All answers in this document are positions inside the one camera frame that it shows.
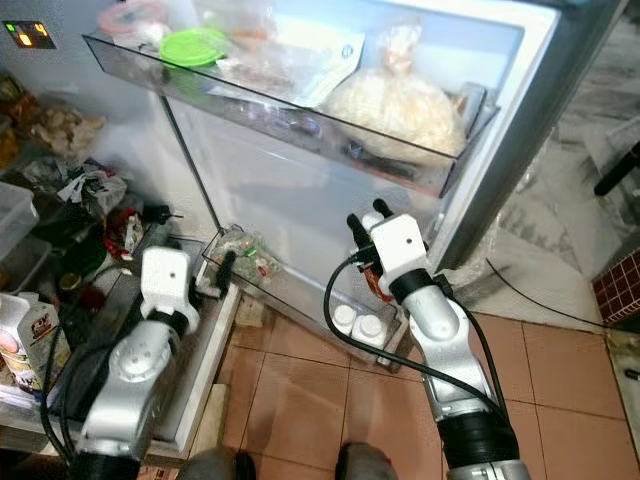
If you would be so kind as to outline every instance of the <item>green container lid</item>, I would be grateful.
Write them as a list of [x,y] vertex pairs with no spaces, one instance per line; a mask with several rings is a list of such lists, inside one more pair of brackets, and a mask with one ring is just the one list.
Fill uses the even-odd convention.
[[160,58],[181,67],[204,67],[224,57],[224,35],[211,28],[190,28],[168,35],[160,45]]

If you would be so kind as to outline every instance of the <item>digital display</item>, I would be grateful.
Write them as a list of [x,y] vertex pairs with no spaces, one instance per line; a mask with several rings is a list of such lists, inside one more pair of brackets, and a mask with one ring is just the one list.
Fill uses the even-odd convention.
[[42,22],[6,21],[5,28],[20,48],[56,48]]

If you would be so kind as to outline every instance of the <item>small bottle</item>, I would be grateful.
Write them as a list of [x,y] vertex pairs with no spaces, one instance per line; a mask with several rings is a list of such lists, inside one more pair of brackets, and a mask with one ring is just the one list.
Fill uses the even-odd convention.
[[362,315],[356,318],[351,337],[372,347],[383,348],[387,326],[375,315]]
[[333,323],[345,335],[351,334],[356,321],[356,311],[349,305],[339,305],[333,312]]

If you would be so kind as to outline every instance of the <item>black cable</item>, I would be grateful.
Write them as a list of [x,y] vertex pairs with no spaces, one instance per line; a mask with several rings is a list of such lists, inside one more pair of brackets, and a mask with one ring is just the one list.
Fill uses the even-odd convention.
[[502,384],[500,383],[500,377],[498,376],[498,370],[496,369],[496,364],[493,360],[493,355],[491,354],[491,349],[489,348],[489,342],[487,342],[487,338],[484,335],[484,331],[482,327],[478,323],[476,317],[467,309],[462,303],[458,302],[458,299],[455,297],[453,293],[453,288],[451,284],[447,280],[444,275],[438,275],[433,279],[436,284],[440,287],[444,295],[449,298],[452,302],[462,308],[462,311],[467,316],[471,325],[473,325],[473,329],[476,331],[478,338],[480,339],[480,345],[482,346],[482,351],[484,353],[485,358],[487,359],[487,365],[489,366],[489,373],[491,375],[491,381],[493,382],[494,389],[496,391],[496,397],[498,398],[498,403],[502,407],[505,412],[505,415],[509,416],[509,411],[507,409],[507,402],[505,401],[504,394],[502,393]]
[[[94,283],[98,278],[102,277],[108,272],[113,270],[120,269],[123,272],[126,270],[121,265],[115,264],[110,265],[108,267],[103,268],[99,272],[96,272],[89,280],[83,282],[80,288],[84,288],[88,285]],[[78,307],[78,303],[80,302],[80,297],[78,297],[71,305],[69,309],[69,315],[73,314]],[[58,340],[60,339],[60,334],[62,333],[62,322],[58,324],[58,328],[56,329],[53,338],[51,340],[51,347],[49,348],[49,356],[47,358],[47,366],[45,368],[44,373],[44,385],[42,385],[42,400],[40,402],[40,421],[42,422],[42,428],[44,429],[44,433],[53,445],[53,448],[58,453],[60,458],[62,458],[67,465],[71,463],[73,459],[73,451],[68,451],[65,446],[60,442],[58,436],[56,435],[53,427],[51,426],[51,420],[49,419],[49,406],[47,405],[47,397],[49,395],[49,383],[51,383],[51,369],[53,368],[53,360],[55,357],[56,347],[58,345]]]
[[71,364],[67,367],[68,374],[66,378],[66,383],[62,388],[62,392],[60,393],[60,418],[58,419],[58,423],[60,424],[60,432],[62,432],[62,440],[64,441],[64,446],[67,452],[70,452],[73,455],[74,446],[73,440],[71,439],[71,433],[69,431],[69,421],[67,415],[67,398],[69,398],[69,391],[71,390],[71,383],[73,382],[73,377],[76,373],[77,368],[84,363],[86,359],[99,353],[103,350],[111,350],[116,345],[116,342],[111,342],[105,345],[98,345],[90,350],[83,352],[80,356],[75,356],[71,362]]
[[493,270],[493,273],[495,273],[497,275],[497,277],[502,280],[504,282],[504,284],[509,287],[511,290],[513,290],[514,292],[516,292],[518,295],[520,295],[521,297],[526,298],[527,300],[529,300],[531,303],[535,303],[536,305],[538,305],[539,307],[542,307],[546,310],[549,310],[550,312],[554,312],[557,313],[558,315],[562,315],[568,318],[572,318],[574,320],[577,320],[579,322],[582,323],[586,323],[588,325],[593,325],[595,327],[600,327],[600,328],[604,328],[605,330],[620,330],[623,331],[621,328],[615,328],[615,327],[608,327],[606,325],[602,325],[600,323],[596,323],[596,322],[591,322],[589,320],[585,320],[584,318],[580,318],[580,317],[576,317],[574,315],[571,315],[569,313],[565,313],[565,312],[561,312],[560,310],[556,310],[553,307],[549,307],[543,303],[538,302],[537,300],[534,300],[533,298],[531,298],[530,296],[528,296],[525,293],[522,293],[520,290],[518,290],[516,287],[514,287],[511,283],[509,283],[509,281],[504,278],[504,276],[502,276],[502,274],[496,269],[496,267],[493,266],[493,264],[491,263],[491,261],[488,258],[485,258],[485,260],[487,261],[487,263],[489,264],[489,267],[491,267],[491,270]]
[[482,331],[482,327],[476,320],[476,317],[460,302],[458,302],[455,297],[452,295],[451,300],[455,302],[462,311],[467,316],[471,325],[473,325],[473,329],[478,334],[478,338],[480,339],[480,345],[482,345],[482,351],[484,352],[484,356],[487,359],[487,366],[489,367],[489,374],[491,375],[491,381],[493,382],[493,388],[496,391],[496,397],[498,398],[498,403],[502,407],[504,414],[509,418],[509,412],[507,410],[507,402],[504,398],[504,394],[502,393],[502,385],[500,384],[500,378],[498,377],[498,370],[496,369],[496,364],[493,360],[493,355],[491,354],[491,349],[489,348],[489,342],[487,342],[487,338],[484,336],[484,332]]
[[42,422],[42,427],[44,428],[44,433],[47,435],[47,438],[53,445],[53,448],[58,453],[60,458],[62,458],[67,465],[71,463],[72,456],[65,449],[64,445],[60,443],[60,440],[56,436],[56,433],[53,431],[53,427],[51,426],[51,422],[49,421],[49,408],[47,405],[47,395],[49,390],[49,383],[51,382],[51,367],[53,365],[53,359],[56,353],[56,346],[58,344],[58,339],[60,338],[60,334],[62,332],[62,324],[58,324],[58,328],[56,329],[53,339],[51,340],[51,348],[49,349],[49,356],[47,358],[47,368],[44,372],[44,384],[42,385],[42,399],[40,401],[40,421]]
[[346,260],[344,260],[331,274],[331,277],[327,282],[327,287],[324,291],[323,312],[324,312],[325,322],[327,323],[329,330],[331,330],[331,332],[343,342],[348,343],[349,345],[352,345],[356,348],[359,348],[360,350],[364,350],[365,352],[370,353],[372,355],[386,358],[387,360],[391,360],[392,362],[399,363],[400,365],[404,365],[405,367],[412,368],[413,370],[417,370],[424,375],[437,378],[438,380],[449,383],[454,387],[464,390],[465,392],[481,400],[493,413],[498,415],[498,417],[504,421],[506,426],[511,428],[511,423],[509,422],[509,418],[506,412],[503,411],[502,407],[498,405],[496,402],[494,402],[493,400],[491,400],[487,395],[485,395],[483,392],[481,392],[477,388],[474,388],[471,385],[461,380],[458,380],[455,377],[452,377],[451,375],[447,375],[444,372],[440,372],[439,370],[435,370],[433,368],[427,367],[426,365],[413,362],[404,357],[400,357],[393,353],[385,352],[384,350],[380,350],[379,348],[375,348],[375,347],[372,347],[371,345],[367,345],[366,343],[354,340],[353,338],[349,337],[348,335],[345,335],[344,333],[342,333],[340,330],[336,328],[336,326],[333,323],[333,319],[331,318],[331,311],[329,309],[329,303],[331,300],[331,291],[333,290],[333,285],[335,284],[336,279],[338,278],[340,273],[346,267],[348,267],[349,265],[357,261],[359,261],[358,254],[354,254],[349,258],[347,258]]

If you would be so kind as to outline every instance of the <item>gray pants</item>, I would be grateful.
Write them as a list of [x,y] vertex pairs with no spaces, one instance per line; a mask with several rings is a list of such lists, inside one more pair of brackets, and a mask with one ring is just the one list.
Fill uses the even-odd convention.
[[[222,447],[195,456],[176,480],[256,480],[247,454]],[[389,460],[366,443],[344,445],[336,465],[336,480],[398,480]]]

